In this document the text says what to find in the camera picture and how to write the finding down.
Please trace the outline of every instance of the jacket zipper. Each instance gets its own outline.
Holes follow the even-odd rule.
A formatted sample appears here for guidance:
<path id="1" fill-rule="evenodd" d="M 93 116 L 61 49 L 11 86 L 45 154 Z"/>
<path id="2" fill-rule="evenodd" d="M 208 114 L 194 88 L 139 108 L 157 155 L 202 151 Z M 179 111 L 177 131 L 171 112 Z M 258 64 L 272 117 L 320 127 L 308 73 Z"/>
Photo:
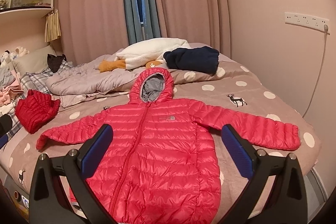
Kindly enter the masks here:
<path id="1" fill-rule="evenodd" d="M 129 159 L 130 159 L 131 155 L 134 153 L 135 149 L 137 148 L 137 146 L 138 146 L 138 144 L 140 142 L 141 135 L 142 135 L 143 122 L 144 122 L 144 120 L 146 118 L 146 115 L 147 115 L 147 112 L 148 112 L 148 108 L 151 106 L 151 104 L 152 104 L 152 102 L 146 103 L 146 108 L 145 108 L 144 114 L 142 116 L 142 119 L 140 121 L 139 130 L 138 130 L 138 136 L 137 136 L 136 142 L 135 142 L 132 150 L 129 152 L 129 154 L 126 157 L 126 161 L 125 161 L 125 164 L 124 164 L 124 167 L 123 167 L 123 171 L 122 171 L 122 174 L 121 174 L 121 179 L 120 179 L 120 181 L 119 181 L 119 183 L 117 185 L 117 188 L 115 189 L 114 199 L 113 199 L 112 205 L 109 208 L 109 212 L 111 212 L 111 209 L 112 209 L 112 216 L 114 216 L 114 210 L 115 210 L 115 206 L 116 206 L 116 203 L 117 203 L 117 200 L 118 200 L 118 196 L 119 196 L 121 187 L 124 184 L 124 181 L 126 179 L 126 175 L 127 175 L 127 171 L 128 171 Z"/>

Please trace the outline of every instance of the wall socket panel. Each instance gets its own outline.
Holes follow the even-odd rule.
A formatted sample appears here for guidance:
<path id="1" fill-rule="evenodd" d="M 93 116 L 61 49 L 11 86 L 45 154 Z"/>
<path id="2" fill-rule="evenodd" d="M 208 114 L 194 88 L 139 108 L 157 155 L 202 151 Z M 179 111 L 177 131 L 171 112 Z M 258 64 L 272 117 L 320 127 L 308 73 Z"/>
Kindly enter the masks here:
<path id="1" fill-rule="evenodd" d="M 312 28 L 322 32 L 324 32 L 324 25 L 327 24 L 329 27 L 328 33 L 330 33 L 329 19 L 321 17 L 285 12 L 285 22 Z"/>

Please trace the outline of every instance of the jacket hood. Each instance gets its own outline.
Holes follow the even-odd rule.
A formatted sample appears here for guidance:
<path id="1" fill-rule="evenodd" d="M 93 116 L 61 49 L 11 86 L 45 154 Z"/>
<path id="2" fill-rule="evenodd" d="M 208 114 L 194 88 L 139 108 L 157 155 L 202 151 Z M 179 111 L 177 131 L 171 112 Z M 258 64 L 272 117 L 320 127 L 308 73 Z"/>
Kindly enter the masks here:
<path id="1" fill-rule="evenodd" d="M 144 70 L 136 79 L 130 93 L 129 103 L 164 102 L 172 99 L 174 80 L 163 68 Z"/>

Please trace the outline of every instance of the deer print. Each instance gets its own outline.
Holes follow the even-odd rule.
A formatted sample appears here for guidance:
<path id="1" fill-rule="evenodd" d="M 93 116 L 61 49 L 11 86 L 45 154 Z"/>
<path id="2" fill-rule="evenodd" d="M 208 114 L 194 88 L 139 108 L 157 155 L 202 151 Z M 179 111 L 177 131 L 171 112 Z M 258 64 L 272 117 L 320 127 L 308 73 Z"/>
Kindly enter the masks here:
<path id="1" fill-rule="evenodd" d="M 235 96 L 234 94 L 227 95 L 227 97 L 230 98 L 230 101 L 233 102 L 237 107 L 239 106 L 238 102 L 241 102 L 241 106 L 243 106 L 244 103 L 247 105 L 247 103 L 242 98 L 238 98 L 238 97 L 234 98 L 234 96 Z"/>
<path id="2" fill-rule="evenodd" d="M 22 171 L 19 171 L 19 182 L 23 185 L 23 173 L 26 171 L 26 169 L 23 169 Z"/>

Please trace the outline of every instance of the metal screw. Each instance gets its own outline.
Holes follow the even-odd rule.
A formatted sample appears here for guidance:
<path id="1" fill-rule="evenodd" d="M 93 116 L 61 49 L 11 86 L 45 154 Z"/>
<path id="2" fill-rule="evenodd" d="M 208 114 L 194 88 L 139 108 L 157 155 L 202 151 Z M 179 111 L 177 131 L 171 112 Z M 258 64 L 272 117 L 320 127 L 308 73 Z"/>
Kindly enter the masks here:
<path id="1" fill-rule="evenodd" d="M 41 155 L 39 156 L 39 159 L 40 159 L 40 160 L 44 160 L 47 156 L 48 156 L 48 154 L 43 153 L 43 154 L 41 154 Z"/>
<path id="2" fill-rule="evenodd" d="M 73 156 L 75 156 L 75 155 L 77 154 L 77 152 L 78 152 L 77 149 L 71 149 L 71 150 L 69 151 L 69 155 L 70 155 L 71 157 L 73 157 Z"/>
<path id="3" fill-rule="evenodd" d="M 257 154 L 258 154 L 259 156 L 263 157 L 263 156 L 266 156 L 266 151 L 263 150 L 263 149 L 258 149 L 258 150 L 257 150 Z"/>
<path id="4" fill-rule="evenodd" d="M 296 155 L 294 153 L 289 153 L 289 157 L 290 157 L 291 160 L 296 159 Z"/>

